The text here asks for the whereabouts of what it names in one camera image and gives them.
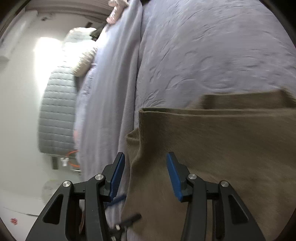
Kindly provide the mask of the grey quilted headboard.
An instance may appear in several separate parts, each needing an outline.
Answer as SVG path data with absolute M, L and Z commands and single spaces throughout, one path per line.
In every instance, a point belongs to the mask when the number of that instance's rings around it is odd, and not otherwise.
M 41 153 L 65 156 L 74 150 L 76 93 L 75 77 L 70 68 L 58 67 L 52 72 L 39 113 L 38 143 Z

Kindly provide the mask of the lavender embossed bed cover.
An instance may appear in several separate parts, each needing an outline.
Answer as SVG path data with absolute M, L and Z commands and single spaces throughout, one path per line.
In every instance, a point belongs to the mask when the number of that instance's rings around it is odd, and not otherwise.
M 149 1 L 138 63 L 136 111 L 208 93 L 295 92 L 295 46 L 260 1 Z

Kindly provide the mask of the white pillow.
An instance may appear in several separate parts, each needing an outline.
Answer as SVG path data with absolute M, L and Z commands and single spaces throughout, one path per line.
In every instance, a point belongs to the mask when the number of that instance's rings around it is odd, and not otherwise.
M 95 30 L 73 28 L 62 41 L 52 37 L 40 37 L 33 49 L 34 76 L 44 78 L 64 62 L 74 68 L 85 52 L 95 50 L 95 41 L 91 36 Z

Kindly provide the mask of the lavender smooth blanket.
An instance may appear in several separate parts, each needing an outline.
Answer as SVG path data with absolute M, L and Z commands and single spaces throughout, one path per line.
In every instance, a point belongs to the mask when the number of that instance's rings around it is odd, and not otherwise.
M 130 1 L 114 25 L 106 25 L 79 91 L 74 129 L 82 179 L 89 180 L 126 152 L 133 130 L 142 3 Z

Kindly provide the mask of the black object by pillow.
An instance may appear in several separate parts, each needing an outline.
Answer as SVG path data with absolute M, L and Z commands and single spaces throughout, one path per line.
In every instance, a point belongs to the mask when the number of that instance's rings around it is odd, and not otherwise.
M 93 32 L 91 32 L 90 37 L 93 41 L 97 41 L 98 37 L 100 36 L 103 28 L 106 26 L 107 22 L 103 22 L 100 24 L 100 26 L 98 28 L 96 28 L 96 30 L 94 30 Z

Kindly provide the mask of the pink small garment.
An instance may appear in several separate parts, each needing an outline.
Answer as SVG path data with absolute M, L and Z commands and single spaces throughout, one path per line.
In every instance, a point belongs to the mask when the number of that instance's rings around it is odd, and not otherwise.
M 109 0 L 108 5 L 113 8 L 111 14 L 106 19 L 106 22 L 110 25 L 114 25 L 121 17 L 125 8 L 129 6 L 126 0 Z

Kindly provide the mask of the brown knit sweater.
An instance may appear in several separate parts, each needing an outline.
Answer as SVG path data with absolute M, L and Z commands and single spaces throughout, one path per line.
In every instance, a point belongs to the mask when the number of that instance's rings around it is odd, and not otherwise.
M 143 108 L 126 136 L 130 180 L 122 216 L 142 219 L 127 240 L 179 240 L 167 153 L 208 182 L 228 181 L 267 240 L 295 240 L 295 98 L 285 90 L 203 96 L 187 109 Z

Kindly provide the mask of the white air conditioner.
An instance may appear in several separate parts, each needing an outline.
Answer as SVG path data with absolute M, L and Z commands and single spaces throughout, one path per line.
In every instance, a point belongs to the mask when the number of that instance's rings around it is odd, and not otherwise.
M 37 18 L 38 11 L 26 11 L 22 9 L 12 20 L 4 35 L 1 37 L 1 62 L 9 61 L 11 54 L 19 42 L 23 33 L 30 27 Z

